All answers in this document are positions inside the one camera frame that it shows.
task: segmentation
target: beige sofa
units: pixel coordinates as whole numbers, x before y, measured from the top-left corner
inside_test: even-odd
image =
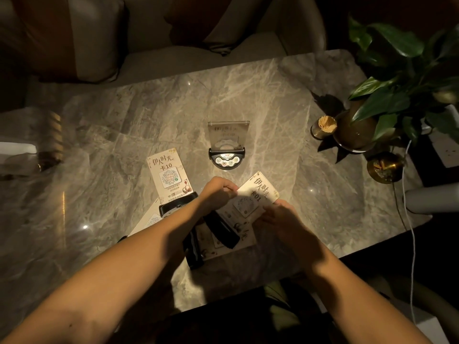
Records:
[[[31,77],[26,106],[53,105],[75,94],[97,89],[326,49],[324,24],[314,0],[272,0],[256,33],[226,57],[200,48],[171,44],[171,26],[164,21],[164,14],[172,0],[124,1],[129,10],[129,54],[118,78],[102,84],[58,84],[41,83],[37,77]]]

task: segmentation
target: hand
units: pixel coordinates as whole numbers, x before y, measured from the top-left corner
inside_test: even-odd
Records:
[[[238,186],[230,180],[214,176],[202,190],[198,199],[202,202],[203,215],[209,214],[212,210],[220,209],[231,198],[237,196]]]
[[[254,222],[254,225],[272,228],[279,239],[293,250],[302,246],[304,238],[312,235],[301,222],[295,208],[285,200],[278,199],[274,204],[263,208],[266,211]]]

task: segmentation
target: white cable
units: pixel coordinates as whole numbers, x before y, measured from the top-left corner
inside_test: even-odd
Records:
[[[413,237],[413,262],[411,263],[411,286],[410,286],[410,309],[411,309],[411,320],[416,325],[415,320],[415,312],[413,310],[413,290],[414,290],[414,283],[415,283],[415,260],[416,260],[416,240],[415,240],[415,232],[413,231],[413,226],[411,225],[410,217],[408,216],[408,210],[406,208],[406,197],[405,197],[405,167],[407,165],[406,157],[408,155],[408,149],[410,148],[411,140],[408,143],[408,146],[405,150],[405,165],[402,168],[402,190],[403,190],[403,203],[405,207],[405,215],[408,221],[408,225],[410,226],[411,236]]]

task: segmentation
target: person's right arm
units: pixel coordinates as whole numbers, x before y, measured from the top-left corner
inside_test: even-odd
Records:
[[[257,224],[271,226],[292,248],[350,343],[431,343],[410,320],[321,243],[302,224],[292,205],[278,199],[265,209]]]

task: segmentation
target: person's left arm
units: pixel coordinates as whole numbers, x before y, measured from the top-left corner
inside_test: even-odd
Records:
[[[56,289],[2,344],[103,343],[156,280],[195,223],[236,196],[214,177],[197,199],[97,256]]]

